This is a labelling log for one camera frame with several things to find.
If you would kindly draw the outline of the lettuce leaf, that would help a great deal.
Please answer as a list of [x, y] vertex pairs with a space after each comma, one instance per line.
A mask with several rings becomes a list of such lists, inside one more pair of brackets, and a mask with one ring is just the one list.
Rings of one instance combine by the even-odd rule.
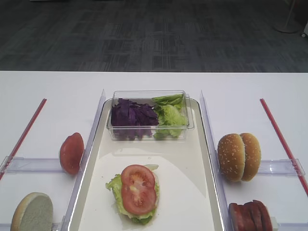
[[[158, 169], [158, 165], [156, 165], [156, 164], [148, 164], [148, 165], [143, 165], [143, 166], [150, 169], [152, 171], [152, 173], [154, 173], [154, 170]], [[117, 207], [119, 213], [127, 216], [133, 222], [135, 222], [137, 224], [141, 224], [141, 225], [146, 225], [155, 216], [157, 209], [154, 212], [150, 213], [149, 217], [147, 217], [147, 216], [143, 216], [143, 217], [134, 216], [134, 215], [130, 214], [129, 212], [127, 212], [125, 210], [125, 208], [123, 207], [123, 200], [122, 200], [122, 196], [121, 196], [121, 187], [122, 187], [121, 173], [116, 174], [115, 177], [113, 177], [108, 183], [105, 184], [105, 187], [106, 187], [106, 189], [110, 190], [113, 193], [115, 201], [116, 201], [116, 207]]]

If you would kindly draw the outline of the red tomato slice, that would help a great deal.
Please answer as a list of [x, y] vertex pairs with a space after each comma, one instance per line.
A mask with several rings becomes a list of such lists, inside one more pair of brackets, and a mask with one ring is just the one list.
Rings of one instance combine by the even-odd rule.
[[156, 203], [155, 178], [142, 165], [127, 166], [121, 173], [123, 207], [134, 215], [151, 212]]

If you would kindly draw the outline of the green lettuce in container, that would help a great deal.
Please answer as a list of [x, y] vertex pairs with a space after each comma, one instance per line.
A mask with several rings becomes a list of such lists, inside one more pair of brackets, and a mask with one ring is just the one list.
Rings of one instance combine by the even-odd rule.
[[[154, 111], [158, 115], [159, 126], [186, 126], [188, 120], [182, 114], [183, 94], [174, 94], [152, 98], [156, 103]], [[155, 139], [164, 140], [166, 138], [177, 139], [182, 133], [180, 128], [158, 129], [154, 134]]]

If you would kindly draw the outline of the stack of meat slices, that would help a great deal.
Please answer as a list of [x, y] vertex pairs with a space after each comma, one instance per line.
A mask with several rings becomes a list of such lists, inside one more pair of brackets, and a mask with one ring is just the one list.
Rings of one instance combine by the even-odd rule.
[[235, 231], [273, 231], [268, 209], [259, 200], [244, 205], [230, 203], [228, 210]]

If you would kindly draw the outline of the clear plastic salad container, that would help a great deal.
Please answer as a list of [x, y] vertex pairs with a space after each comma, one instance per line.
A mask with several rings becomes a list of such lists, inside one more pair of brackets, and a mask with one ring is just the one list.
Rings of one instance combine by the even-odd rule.
[[115, 91], [106, 127], [113, 140], [183, 140], [194, 128], [183, 90]]

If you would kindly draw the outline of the shredded purple cabbage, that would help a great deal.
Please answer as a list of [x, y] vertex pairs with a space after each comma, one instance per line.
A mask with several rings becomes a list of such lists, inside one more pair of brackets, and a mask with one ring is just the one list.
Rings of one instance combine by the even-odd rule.
[[111, 109], [111, 125], [114, 127], [134, 127], [133, 129], [115, 129], [117, 140], [141, 140], [152, 136], [150, 129], [137, 129], [140, 126], [157, 126], [158, 115], [149, 104], [136, 103], [128, 99], [119, 99]]

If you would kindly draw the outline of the white rectangular serving tray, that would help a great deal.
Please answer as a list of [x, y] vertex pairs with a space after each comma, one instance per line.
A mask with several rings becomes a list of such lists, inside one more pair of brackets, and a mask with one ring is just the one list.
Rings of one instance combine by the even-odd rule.
[[[80, 193], [69, 225], [71, 231], [220, 231], [215, 183], [199, 103], [190, 99], [194, 128], [183, 140], [114, 141], [106, 127], [107, 100], [92, 144]], [[158, 165], [160, 198], [146, 225], [119, 213], [106, 183], [132, 164]]]

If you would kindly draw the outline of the sesame bun top rear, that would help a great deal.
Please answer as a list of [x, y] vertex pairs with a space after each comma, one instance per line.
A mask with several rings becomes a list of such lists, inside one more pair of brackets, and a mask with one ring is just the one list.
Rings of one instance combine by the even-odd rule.
[[245, 166], [242, 181], [250, 181], [257, 173], [261, 162], [258, 139], [251, 133], [240, 134], [245, 149]]

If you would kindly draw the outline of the right red strip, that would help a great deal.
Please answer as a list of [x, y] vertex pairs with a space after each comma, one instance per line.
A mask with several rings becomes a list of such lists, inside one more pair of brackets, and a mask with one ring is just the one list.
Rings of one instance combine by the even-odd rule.
[[267, 114], [267, 116], [268, 116], [268, 118], [269, 118], [269, 120], [270, 120], [270, 122], [271, 122], [271, 124], [272, 124], [272, 126], [273, 126], [273, 128], [274, 128], [274, 130], [275, 130], [275, 132], [276, 132], [276, 134], [277, 134], [277, 136], [278, 136], [278, 138], [279, 138], [279, 140], [280, 140], [280, 142], [281, 142], [281, 144], [282, 144], [282, 146], [283, 146], [283, 148], [284, 148], [284, 150], [287, 154], [287, 156], [288, 156], [288, 158], [291, 160], [291, 163], [292, 163], [292, 165], [293, 165], [293, 167], [294, 167], [294, 169], [297, 173], [297, 176], [299, 178], [299, 181], [300, 181], [305, 193], [308, 194], [308, 183], [307, 183], [307, 181], [304, 177], [304, 171], [301, 169], [299, 162], [296, 161], [296, 159], [294, 158], [294, 155], [292, 154], [292, 152], [291, 152], [283, 134], [281, 133], [280, 128], [279, 128], [278, 124], [276, 123], [276, 121], [275, 121], [269, 107], [267, 106], [265, 100], [263, 98], [261, 98], [260, 102], [261, 102], [261, 104], [262, 104], [262, 106], [263, 106], [263, 108], [264, 108], [264, 110], [265, 110], [265, 112], [266, 112], [266, 114]]

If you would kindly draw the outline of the left red strip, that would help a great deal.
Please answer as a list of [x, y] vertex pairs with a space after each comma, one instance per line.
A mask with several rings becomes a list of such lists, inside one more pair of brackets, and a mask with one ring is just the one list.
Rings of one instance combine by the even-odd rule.
[[23, 143], [25, 137], [27, 136], [28, 132], [30, 131], [32, 125], [36, 121], [36, 119], [37, 119], [38, 115], [40, 114], [42, 108], [44, 107], [46, 101], [47, 101], [46, 98], [42, 99], [41, 103], [37, 107], [35, 113], [31, 117], [31, 119], [30, 119], [29, 123], [27, 124], [26, 128], [24, 129], [22, 135], [20, 136], [19, 140], [17, 141], [16, 145], [14, 146], [13, 150], [11, 151], [10, 155], [5, 157], [5, 159], [3, 160], [1, 167], [0, 167], [0, 179], [2, 179], [2, 177], [4, 176], [4, 171], [6, 170], [6, 168], [10, 164], [10, 162], [13, 160], [13, 158], [15, 157], [17, 151], [19, 150], [19, 148], [20, 148], [21, 144]]

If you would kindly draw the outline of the standing bun half left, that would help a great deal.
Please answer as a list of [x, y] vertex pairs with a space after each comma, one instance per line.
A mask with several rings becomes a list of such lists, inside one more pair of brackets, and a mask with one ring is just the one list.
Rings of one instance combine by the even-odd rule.
[[51, 231], [53, 204], [50, 197], [41, 192], [25, 196], [17, 206], [10, 230], [12, 231]]

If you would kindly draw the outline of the white stand base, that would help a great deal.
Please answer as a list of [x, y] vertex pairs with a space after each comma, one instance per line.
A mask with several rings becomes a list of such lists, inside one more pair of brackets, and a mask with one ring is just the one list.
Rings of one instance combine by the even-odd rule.
[[296, 0], [292, 0], [291, 6], [289, 8], [288, 16], [285, 22], [276, 21], [273, 24], [272, 28], [275, 31], [286, 33], [286, 34], [293, 34], [293, 33], [297, 33], [300, 31], [300, 26], [293, 19], [291, 19], [295, 3], [296, 3]]

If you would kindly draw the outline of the right clear tray rail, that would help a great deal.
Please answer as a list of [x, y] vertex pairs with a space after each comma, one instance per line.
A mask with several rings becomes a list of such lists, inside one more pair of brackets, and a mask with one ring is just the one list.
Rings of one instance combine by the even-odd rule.
[[211, 163], [211, 170], [213, 180], [215, 183], [216, 198], [218, 201], [218, 209], [223, 231], [232, 231], [232, 221], [229, 217], [228, 203], [223, 187], [223, 178], [219, 172], [219, 162], [217, 158], [216, 146], [214, 144], [210, 118], [207, 110], [206, 100], [203, 91], [200, 93], [200, 105], [202, 110], [202, 117], [205, 129], [206, 142], [208, 146], [209, 158]]

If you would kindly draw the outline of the clear tray rail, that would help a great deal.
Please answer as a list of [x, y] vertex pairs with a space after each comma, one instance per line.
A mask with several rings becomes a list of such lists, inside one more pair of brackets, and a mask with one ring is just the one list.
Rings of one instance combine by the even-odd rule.
[[206, 142], [208, 146], [209, 158], [211, 163], [211, 170], [213, 180], [215, 183], [216, 198], [218, 201], [218, 209], [223, 231], [232, 231], [232, 221], [229, 217], [228, 203], [223, 187], [223, 178], [219, 172], [219, 162], [217, 158], [216, 146], [214, 144], [210, 118], [207, 110], [206, 100], [203, 91], [200, 93], [200, 105], [202, 110], [202, 117], [205, 129]]
[[92, 149], [95, 149], [94, 142], [96, 133], [99, 132], [99, 122], [105, 99], [105, 92], [103, 91], [99, 100], [88, 142], [80, 162], [80, 170], [76, 177], [68, 208], [63, 217], [62, 225], [59, 228], [60, 231], [77, 231], [79, 229], [94, 168], [91, 152]]

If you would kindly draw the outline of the clear meat holder rail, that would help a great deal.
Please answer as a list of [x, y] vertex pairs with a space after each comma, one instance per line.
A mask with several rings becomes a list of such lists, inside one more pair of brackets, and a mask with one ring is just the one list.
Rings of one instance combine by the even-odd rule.
[[278, 231], [308, 231], [308, 223], [278, 223]]

